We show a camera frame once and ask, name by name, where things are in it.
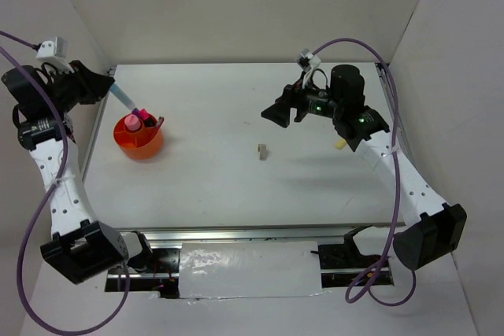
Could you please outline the purple marker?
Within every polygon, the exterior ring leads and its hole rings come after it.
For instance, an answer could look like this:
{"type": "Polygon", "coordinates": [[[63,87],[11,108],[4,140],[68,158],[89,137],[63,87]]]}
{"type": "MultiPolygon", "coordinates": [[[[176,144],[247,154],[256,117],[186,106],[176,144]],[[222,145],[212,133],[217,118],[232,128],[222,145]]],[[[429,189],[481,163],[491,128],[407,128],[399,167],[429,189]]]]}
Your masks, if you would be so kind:
{"type": "Polygon", "coordinates": [[[141,117],[141,113],[139,112],[139,110],[137,108],[134,108],[132,111],[131,111],[131,114],[137,116],[138,118],[141,117]]]}

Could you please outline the pink highlighter black cap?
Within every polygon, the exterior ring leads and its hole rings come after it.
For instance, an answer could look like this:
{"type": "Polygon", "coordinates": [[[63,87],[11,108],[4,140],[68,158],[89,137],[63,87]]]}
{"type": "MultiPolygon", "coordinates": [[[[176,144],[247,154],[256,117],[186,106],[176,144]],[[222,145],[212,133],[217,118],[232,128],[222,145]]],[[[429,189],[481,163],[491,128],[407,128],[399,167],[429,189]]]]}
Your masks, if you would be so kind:
{"type": "Polygon", "coordinates": [[[148,113],[145,109],[140,109],[138,114],[145,127],[154,127],[156,125],[157,119],[150,113],[148,113]]]}

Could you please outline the orange round organizer container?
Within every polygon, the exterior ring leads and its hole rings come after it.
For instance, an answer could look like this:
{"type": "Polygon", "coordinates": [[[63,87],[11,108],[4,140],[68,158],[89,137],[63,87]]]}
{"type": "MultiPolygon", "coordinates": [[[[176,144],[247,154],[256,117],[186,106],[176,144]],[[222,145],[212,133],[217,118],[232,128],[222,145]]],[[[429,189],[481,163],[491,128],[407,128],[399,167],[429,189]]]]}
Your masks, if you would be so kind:
{"type": "Polygon", "coordinates": [[[124,117],[122,117],[113,129],[113,139],[122,152],[132,160],[141,161],[155,157],[161,152],[164,145],[162,130],[154,134],[154,127],[145,127],[137,132],[127,132],[124,129],[124,117]]]}

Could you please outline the white and yellow eraser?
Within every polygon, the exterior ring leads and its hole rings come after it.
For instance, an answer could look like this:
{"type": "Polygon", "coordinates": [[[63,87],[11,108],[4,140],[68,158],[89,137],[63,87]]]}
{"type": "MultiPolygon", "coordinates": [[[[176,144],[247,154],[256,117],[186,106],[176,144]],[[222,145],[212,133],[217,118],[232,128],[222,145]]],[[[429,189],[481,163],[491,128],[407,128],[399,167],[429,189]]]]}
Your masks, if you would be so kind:
{"type": "Polygon", "coordinates": [[[260,161],[265,161],[268,156],[268,149],[266,144],[258,144],[258,158],[260,161]]]}

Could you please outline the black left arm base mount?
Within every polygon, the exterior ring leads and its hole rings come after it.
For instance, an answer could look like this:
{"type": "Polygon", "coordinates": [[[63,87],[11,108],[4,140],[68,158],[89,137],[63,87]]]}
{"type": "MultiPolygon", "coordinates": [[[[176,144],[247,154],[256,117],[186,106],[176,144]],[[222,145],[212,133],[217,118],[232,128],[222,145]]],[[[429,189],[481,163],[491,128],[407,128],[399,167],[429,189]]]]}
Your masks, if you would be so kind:
{"type": "Polygon", "coordinates": [[[145,234],[139,231],[123,234],[128,251],[126,265],[137,273],[149,271],[171,273],[169,265],[162,262],[153,252],[145,234]]]}

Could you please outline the yellow highlighter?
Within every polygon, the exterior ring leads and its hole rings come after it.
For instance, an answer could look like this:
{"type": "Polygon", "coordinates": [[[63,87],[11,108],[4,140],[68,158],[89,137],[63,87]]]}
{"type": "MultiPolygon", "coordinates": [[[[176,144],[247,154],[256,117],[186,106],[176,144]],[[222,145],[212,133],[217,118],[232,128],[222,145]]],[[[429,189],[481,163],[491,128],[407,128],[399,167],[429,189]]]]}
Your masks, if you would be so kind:
{"type": "Polygon", "coordinates": [[[337,150],[342,150],[342,149],[344,149],[346,146],[347,146],[347,142],[346,142],[344,139],[339,140],[339,141],[335,144],[335,148],[336,148],[337,150]]]}

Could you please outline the pink eraser in container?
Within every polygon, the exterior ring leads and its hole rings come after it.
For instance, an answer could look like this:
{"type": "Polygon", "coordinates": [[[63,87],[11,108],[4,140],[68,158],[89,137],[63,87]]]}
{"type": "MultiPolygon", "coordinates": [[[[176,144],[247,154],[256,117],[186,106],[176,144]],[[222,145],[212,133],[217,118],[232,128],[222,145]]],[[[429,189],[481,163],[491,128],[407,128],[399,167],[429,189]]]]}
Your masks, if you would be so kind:
{"type": "Polygon", "coordinates": [[[137,132],[142,128],[142,121],[134,114],[129,114],[124,118],[124,129],[127,132],[137,132]]]}

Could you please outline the aluminium right side rail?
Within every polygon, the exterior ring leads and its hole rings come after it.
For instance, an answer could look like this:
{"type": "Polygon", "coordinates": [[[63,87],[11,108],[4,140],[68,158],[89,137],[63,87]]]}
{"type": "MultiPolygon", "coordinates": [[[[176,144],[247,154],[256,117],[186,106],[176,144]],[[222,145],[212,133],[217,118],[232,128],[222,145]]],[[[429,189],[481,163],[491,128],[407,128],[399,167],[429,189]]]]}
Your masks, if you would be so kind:
{"type": "Polygon", "coordinates": [[[397,157],[401,180],[413,177],[415,167],[410,160],[407,145],[403,143],[400,118],[395,114],[395,96],[392,94],[392,86],[386,76],[385,68],[382,64],[376,64],[376,69],[387,96],[392,122],[389,132],[379,131],[370,141],[365,142],[365,152],[362,154],[362,158],[380,180],[394,191],[397,179],[395,178],[396,169],[393,156],[397,157]]]}

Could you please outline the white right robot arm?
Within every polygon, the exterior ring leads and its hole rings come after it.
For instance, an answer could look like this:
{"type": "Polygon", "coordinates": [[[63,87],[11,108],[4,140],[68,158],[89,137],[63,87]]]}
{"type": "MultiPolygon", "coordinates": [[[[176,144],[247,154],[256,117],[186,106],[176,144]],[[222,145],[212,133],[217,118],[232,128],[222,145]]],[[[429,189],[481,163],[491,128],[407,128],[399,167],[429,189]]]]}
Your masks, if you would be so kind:
{"type": "Polygon", "coordinates": [[[350,149],[399,196],[398,211],[407,228],[395,234],[392,245],[400,262],[416,271],[456,250],[467,212],[437,194],[393,143],[391,127],[366,105],[364,89],[357,67],[336,65],[324,89],[299,79],[285,86],[261,116],[283,128],[307,115],[331,120],[350,149]]]}

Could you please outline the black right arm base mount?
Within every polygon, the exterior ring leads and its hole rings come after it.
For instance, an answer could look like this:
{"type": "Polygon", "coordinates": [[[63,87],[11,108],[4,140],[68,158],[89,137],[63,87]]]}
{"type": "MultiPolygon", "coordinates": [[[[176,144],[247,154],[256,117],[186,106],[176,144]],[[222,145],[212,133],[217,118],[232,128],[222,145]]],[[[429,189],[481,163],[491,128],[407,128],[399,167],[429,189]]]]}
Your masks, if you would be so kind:
{"type": "Polygon", "coordinates": [[[318,256],[322,270],[367,268],[375,264],[381,255],[362,254],[354,237],[368,228],[369,226],[357,227],[343,236],[342,243],[319,245],[310,253],[318,256]]]}

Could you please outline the light blue highlighter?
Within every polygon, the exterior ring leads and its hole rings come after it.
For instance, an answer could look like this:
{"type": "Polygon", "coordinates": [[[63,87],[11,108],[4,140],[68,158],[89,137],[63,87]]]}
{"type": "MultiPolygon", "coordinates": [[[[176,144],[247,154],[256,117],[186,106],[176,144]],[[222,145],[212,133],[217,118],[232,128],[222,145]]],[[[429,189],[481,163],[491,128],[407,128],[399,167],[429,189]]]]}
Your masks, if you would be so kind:
{"type": "Polygon", "coordinates": [[[109,92],[130,112],[136,108],[135,102],[116,83],[110,87],[109,92]]]}

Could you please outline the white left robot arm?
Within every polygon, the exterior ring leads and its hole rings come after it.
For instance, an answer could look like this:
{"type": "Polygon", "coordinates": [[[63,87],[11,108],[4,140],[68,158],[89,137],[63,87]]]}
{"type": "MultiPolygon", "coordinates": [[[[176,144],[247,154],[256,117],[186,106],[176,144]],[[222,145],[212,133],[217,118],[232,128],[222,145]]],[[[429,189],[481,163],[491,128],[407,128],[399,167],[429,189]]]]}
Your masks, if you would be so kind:
{"type": "Polygon", "coordinates": [[[68,113],[75,105],[101,101],[113,78],[92,72],[80,61],[70,71],[48,74],[24,65],[1,81],[17,100],[13,122],[18,140],[39,168],[50,191],[51,240],[41,246],[43,259],[74,284],[126,260],[138,272],[149,271],[155,252],[137,245],[128,252],[118,231],[98,220],[79,169],[79,152],[68,113]]]}

